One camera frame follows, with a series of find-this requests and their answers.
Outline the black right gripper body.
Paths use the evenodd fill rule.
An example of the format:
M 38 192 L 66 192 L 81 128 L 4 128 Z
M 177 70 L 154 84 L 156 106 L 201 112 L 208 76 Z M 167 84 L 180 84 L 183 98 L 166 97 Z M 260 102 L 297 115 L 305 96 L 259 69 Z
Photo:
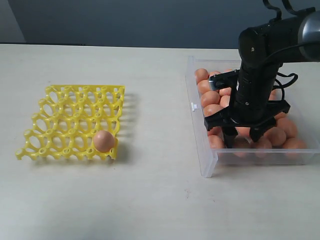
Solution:
M 249 127 L 255 131 L 267 131 L 276 125 L 276 115 L 287 114 L 291 106 L 286 100 L 268 101 L 260 109 L 252 109 L 235 103 L 204 118 L 209 131 L 213 127 Z

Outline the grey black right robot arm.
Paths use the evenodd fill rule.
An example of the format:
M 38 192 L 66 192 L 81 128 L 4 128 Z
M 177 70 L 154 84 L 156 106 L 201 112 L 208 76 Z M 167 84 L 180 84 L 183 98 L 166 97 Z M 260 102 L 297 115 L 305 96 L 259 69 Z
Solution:
M 276 115 L 288 113 L 285 99 L 270 100 L 277 83 L 279 69 L 285 63 L 318 62 L 320 60 L 320 13 L 315 8 L 295 11 L 287 5 L 290 18 L 282 19 L 281 11 L 268 23 L 249 27 L 238 38 L 240 68 L 213 75 L 208 82 L 212 90 L 231 89 L 229 104 L 206 116 L 207 130 L 221 127 L 224 144 L 233 146 L 238 127 L 248 127 L 256 142 L 276 125 Z

